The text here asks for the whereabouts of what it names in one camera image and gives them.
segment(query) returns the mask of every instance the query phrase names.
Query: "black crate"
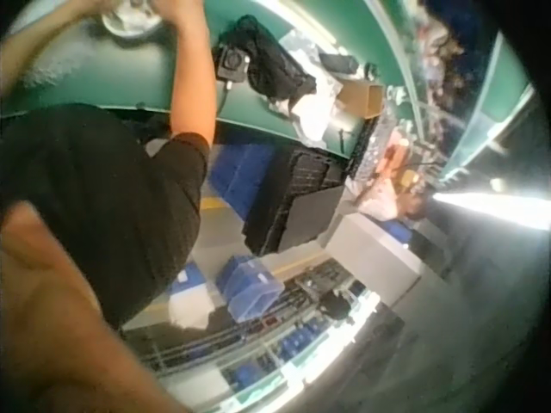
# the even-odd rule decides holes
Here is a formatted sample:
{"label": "black crate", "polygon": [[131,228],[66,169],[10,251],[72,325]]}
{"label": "black crate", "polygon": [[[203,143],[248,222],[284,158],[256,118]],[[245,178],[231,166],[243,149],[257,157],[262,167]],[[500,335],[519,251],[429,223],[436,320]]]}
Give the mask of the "black crate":
{"label": "black crate", "polygon": [[344,178],[342,160],[307,148],[278,150],[245,221],[247,247],[256,256],[278,252],[293,200],[340,186]]}

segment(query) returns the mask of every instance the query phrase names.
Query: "green table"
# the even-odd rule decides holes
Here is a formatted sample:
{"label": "green table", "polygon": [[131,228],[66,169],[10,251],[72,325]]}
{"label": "green table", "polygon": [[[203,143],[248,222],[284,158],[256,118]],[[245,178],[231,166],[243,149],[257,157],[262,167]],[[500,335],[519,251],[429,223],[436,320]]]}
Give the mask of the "green table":
{"label": "green table", "polygon": [[[398,65],[384,34],[363,0],[305,0],[300,6],[329,32],[339,45],[357,56],[360,63],[378,64],[382,81],[403,84]],[[289,22],[251,0],[206,0],[207,21],[214,45],[229,24],[245,14],[254,15],[276,38],[293,27]],[[103,108],[167,111],[175,64],[174,36],[170,32],[157,39],[134,45],[118,44],[108,35],[97,40],[95,57],[58,84],[32,89],[16,88],[3,102],[2,116],[23,113],[33,108],[67,102],[82,102]],[[218,84],[219,99],[222,83]],[[297,139],[291,123],[267,109],[265,100],[248,83],[237,84],[230,92],[219,120],[246,126],[276,137]],[[355,120],[356,128],[360,120]],[[348,157],[356,135],[344,140],[344,153],[336,127],[329,127],[324,141],[327,150]]]}

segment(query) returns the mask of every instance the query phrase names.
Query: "cable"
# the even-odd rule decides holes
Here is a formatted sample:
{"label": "cable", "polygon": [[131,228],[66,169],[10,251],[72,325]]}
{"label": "cable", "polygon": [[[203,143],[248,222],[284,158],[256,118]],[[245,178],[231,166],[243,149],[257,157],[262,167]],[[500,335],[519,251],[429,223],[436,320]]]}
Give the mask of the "cable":
{"label": "cable", "polygon": [[228,80],[224,85],[224,90],[222,91],[222,99],[220,100],[220,104],[216,109],[216,117],[220,115],[220,112],[222,112],[222,109],[226,105],[227,96],[230,94],[230,90],[232,89],[232,86],[233,86],[233,82],[231,80]]}

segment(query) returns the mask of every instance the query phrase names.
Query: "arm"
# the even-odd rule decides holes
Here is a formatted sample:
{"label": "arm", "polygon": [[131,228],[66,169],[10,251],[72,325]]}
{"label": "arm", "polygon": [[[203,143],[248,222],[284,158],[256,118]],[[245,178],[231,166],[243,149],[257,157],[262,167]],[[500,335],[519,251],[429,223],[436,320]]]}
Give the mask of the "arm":
{"label": "arm", "polygon": [[40,50],[56,34],[78,20],[111,7],[113,0],[68,0],[52,13],[2,42],[0,96],[5,97]]}
{"label": "arm", "polygon": [[2,235],[2,364],[39,411],[186,413],[102,319],[94,293],[27,203]]}
{"label": "arm", "polygon": [[372,197],[372,190],[376,188],[378,185],[381,185],[386,179],[389,179],[392,173],[393,173],[393,170],[389,168],[385,168],[379,174],[379,176],[377,176],[373,184],[366,185],[366,187],[363,189],[363,191],[358,195],[358,197],[354,201],[354,206],[359,207],[362,204],[362,202],[370,199]]}
{"label": "arm", "polygon": [[202,0],[155,0],[176,27],[177,51],[170,127],[172,135],[199,133],[209,145],[216,123],[216,79]]}

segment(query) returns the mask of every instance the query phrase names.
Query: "green countertop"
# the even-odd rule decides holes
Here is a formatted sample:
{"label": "green countertop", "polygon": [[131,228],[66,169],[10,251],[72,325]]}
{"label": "green countertop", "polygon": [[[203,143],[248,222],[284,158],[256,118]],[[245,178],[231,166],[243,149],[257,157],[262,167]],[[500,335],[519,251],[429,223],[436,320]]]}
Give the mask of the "green countertop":
{"label": "green countertop", "polygon": [[476,157],[509,125],[532,94],[522,63],[503,35],[498,34],[473,116],[441,179],[449,179]]}
{"label": "green countertop", "polygon": [[[399,67],[377,21],[363,0],[304,0],[300,6],[328,30],[340,46],[355,55],[360,63],[374,62],[381,69],[382,81],[403,84]],[[254,15],[276,38],[293,27],[260,3],[251,0],[206,0],[211,42],[229,24],[245,14]],[[136,108],[167,111],[174,71],[174,36],[165,30],[147,42],[123,45],[108,35],[97,39],[94,58],[64,77],[58,84],[32,89],[16,88],[3,102],[2,115],[9,116],[53,104],[82,102],[103,108]],[[219,99],[222,83],[218,84]],[[252,127],[276,137],[297,139],[291,123],[267,109],[263,98],[248,83],[235,85],[219,120]],[[345,138],[341,153],[338,130],[329,127],[324,141],[327,150],[348,157],[356,138]]]}

